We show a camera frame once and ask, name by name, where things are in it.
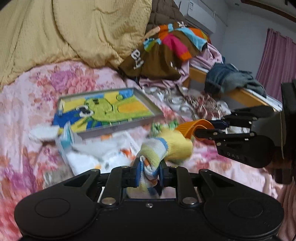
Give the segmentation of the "white air conditioner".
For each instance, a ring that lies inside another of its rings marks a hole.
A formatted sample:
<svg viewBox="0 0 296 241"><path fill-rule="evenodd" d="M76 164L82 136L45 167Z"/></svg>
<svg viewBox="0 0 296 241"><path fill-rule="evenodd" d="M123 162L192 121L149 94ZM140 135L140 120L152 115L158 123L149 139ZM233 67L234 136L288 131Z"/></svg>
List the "white air conditioner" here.
<svg viewBox="0 0 296 241"><path fill-rule="evenodd" d="M216 32L217 23L214 17L194 1L175 1L178 10L187 22L211 35Z"/></svg>

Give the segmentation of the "pink curtain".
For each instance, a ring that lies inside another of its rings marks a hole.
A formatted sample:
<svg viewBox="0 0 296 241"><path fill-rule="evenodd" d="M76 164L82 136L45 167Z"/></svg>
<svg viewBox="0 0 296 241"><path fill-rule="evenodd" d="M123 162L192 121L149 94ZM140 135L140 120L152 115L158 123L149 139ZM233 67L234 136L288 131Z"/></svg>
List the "pink curtain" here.
<svg viewBox="0 0 296 241"><path fill-rule="evenodd" d="M262 59L256 79L267 94L279 101L281 85L295 79L295 41L271 28L267 30Z"/></svg>

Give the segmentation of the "wooden bed rail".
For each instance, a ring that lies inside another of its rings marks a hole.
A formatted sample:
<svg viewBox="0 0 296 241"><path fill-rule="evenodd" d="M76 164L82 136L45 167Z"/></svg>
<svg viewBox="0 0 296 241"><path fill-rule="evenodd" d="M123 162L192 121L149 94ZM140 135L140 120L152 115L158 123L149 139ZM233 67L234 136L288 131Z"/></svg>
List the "wooden bed rail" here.
<svg viewBox="0 0 296 241"><path fill-rule="evenodd" d="M199 92L203 91L207 72L207 69L194 68L191 66L189 77L183 82L183 85L187 88L194 88ZM271 106L275 111L282 111L281 102L269 96L265 98L245 88L234 89L230 92L219 94L215 99L225 101L230 109L266 105Z"/></svg>

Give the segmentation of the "colourful cartoon towel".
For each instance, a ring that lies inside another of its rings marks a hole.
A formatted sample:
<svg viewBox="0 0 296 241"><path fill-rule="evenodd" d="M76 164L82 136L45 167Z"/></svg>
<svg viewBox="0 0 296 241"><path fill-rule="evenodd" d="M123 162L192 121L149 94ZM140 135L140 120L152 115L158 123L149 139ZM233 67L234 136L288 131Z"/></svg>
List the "colourful cartoon towel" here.
<svg viewBox="0 0 296 241"><path fill-rule="evenodd" d="M61 98L53 125L63 128L70 123L74 132L81 133L151 116L152 111L135 95L135 90L126 88Z"/></svg>

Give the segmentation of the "brown quilted blanket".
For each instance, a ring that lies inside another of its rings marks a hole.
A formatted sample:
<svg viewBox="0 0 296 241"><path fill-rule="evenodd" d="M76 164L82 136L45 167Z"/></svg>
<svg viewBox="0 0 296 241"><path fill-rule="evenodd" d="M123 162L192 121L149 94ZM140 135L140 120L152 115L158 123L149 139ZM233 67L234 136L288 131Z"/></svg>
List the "brown quilted blanket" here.
<svg viewBox="0 0 296 241"><path fill-rule="evenodd" d="M157 26L174 22L187 24L176 3L173 0L153 0L152 11L145 32L147 33Z"/></svg>

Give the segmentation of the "white quilted baby cloth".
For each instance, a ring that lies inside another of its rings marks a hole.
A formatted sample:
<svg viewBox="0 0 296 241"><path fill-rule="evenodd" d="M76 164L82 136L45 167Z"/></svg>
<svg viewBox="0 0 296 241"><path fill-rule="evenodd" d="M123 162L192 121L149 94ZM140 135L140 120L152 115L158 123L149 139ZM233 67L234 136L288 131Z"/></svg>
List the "white quilted baby cloth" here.
<svg viewBox="0 0 296 241"><path fill-rule="evenodd" d="M113 168L129 166L139 151L139 145L124 131L97 138L75 140L61 153L74 175L91 169L109 173Z"/></svg>

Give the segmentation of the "orange silicone band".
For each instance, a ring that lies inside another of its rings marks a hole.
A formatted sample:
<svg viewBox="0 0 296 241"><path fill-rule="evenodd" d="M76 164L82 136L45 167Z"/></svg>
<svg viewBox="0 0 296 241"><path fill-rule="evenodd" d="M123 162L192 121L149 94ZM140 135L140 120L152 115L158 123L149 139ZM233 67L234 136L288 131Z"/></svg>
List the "orange silicone band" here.
<svg viewBox="0 0 296 241"><path fill-rule="evenodd" d="M185 138L195 137L198 141L203 141L205 138L197 137L196 130L212 130L214 126L205 119L189 121L178 125L175 130L179 131Z"/></svg>

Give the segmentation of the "pink floral bedsheet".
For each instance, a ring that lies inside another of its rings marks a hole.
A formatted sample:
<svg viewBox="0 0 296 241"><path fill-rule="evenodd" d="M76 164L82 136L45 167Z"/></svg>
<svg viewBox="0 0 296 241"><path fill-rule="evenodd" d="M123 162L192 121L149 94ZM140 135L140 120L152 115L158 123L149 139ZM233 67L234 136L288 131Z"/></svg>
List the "pink floral bedsheet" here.
<svg viewBox="0 0 296 241"><path fill-rule="evenodd" d="M80 62L36 67L1 91L1 240L21 236L14 220L24 197L72 176L53 140L36 140L32 130L51 126L60 96L93 90L134 87L108 68L93 69ZM295 240L295 183L276 184L267 169L255 169L221 157L211 142L194 142L184 162L190 172L213 170L276 198L285 210L281 240Z"/></svg>

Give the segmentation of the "brown colourful jersey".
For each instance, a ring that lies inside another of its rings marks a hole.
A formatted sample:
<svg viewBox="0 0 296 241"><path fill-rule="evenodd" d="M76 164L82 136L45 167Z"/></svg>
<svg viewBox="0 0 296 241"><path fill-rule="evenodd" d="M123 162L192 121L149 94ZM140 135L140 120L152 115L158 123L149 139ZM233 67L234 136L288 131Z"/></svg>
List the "brown colourful jersey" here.
<svg viewBox="0 0 296 241"><path fill-rule="evenodd" d="M161 25L159 32L146 38L118 69L131 79L176 81L181 78L182 64L201 54L207 45L208 37L184 22Z"/></svg>

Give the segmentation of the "blue jeans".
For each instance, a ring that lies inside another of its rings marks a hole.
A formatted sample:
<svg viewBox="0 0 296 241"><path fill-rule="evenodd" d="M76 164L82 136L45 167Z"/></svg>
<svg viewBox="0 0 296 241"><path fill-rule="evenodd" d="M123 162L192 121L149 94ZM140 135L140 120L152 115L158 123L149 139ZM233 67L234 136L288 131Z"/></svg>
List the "blue jeans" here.
<svg viewBox="0 0 296 241"><path fill-rule="evenodd" d="M266 97L264 87L249 71L238 70L232 64L215 63L206 75L204 92L212 95L225 94L238 88L250 89Z"/></svg>

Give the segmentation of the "green white knitted item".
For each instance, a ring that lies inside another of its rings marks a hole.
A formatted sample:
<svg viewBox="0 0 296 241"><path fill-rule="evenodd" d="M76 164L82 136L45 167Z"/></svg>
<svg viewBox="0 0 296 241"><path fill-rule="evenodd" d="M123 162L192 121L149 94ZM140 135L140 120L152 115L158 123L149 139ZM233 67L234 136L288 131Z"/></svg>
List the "green white knitted item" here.
<svg viewBox="0 0 296 241"><path fill-rule="evenodd" d="M156 122L151 125L151 130L149 133L150 137L156 137L163 129L174 130L179 125L177 120L169 121L168 123Z"/></svg>

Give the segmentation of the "blue white mask packet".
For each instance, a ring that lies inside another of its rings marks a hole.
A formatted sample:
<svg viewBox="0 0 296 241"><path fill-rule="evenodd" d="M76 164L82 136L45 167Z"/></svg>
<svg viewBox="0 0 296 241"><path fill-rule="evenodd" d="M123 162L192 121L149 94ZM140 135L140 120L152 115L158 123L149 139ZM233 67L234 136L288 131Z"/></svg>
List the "blue white mask packet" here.
<svg viewBox="0 0 296 241"><path fill-rule="evenodd" d="M73 150L72 145L81 143L83 143L83 139L78 134L73 132L70 122L68 121L64 125L62 133L55 139L55 144L66 165L69 164L66 155Z"/></svg>

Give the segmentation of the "ornate patterned cloth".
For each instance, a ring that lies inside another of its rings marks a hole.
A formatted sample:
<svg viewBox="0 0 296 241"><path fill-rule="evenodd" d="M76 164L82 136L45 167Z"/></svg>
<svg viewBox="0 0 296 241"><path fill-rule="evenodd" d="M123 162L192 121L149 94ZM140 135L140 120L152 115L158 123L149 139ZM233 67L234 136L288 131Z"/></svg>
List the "ornate patterned cloth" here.
<svg viewBox="0 0 296 241"><path fill-rule="evenodd" d="M191 120L220 120L231 114L226 102L216 101L212 96L194 89L181 86L172 89L145 86L142 90Z"/></svg>

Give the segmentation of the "white folded cloth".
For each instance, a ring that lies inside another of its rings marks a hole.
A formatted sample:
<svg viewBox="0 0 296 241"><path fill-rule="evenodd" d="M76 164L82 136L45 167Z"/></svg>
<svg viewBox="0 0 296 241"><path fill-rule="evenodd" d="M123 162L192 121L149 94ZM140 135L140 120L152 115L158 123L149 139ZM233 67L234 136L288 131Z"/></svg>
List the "white folded cloth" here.
<svg viewBox="0 0 296 241"><path fill-rule="evenodd" d="M29 131L29 139L35 142L54 141L59 135L59 126L36 126Z"/></svg>

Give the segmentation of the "striped pastel sock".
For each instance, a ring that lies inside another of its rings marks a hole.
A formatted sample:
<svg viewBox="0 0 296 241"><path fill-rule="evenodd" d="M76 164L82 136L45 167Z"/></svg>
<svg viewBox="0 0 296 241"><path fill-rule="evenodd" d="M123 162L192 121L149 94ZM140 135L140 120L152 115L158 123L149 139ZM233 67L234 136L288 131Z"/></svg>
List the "striped pastel sock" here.
<svg viewBox="0 0 296 241"><path fill-rule="evenodd" d="M177 130L163 129L157 136L146 139L137 153L139 158L139 185L128 187L126 193L133 199L157 199L161 161L180 164L191 157L193 143Z"/></svg>

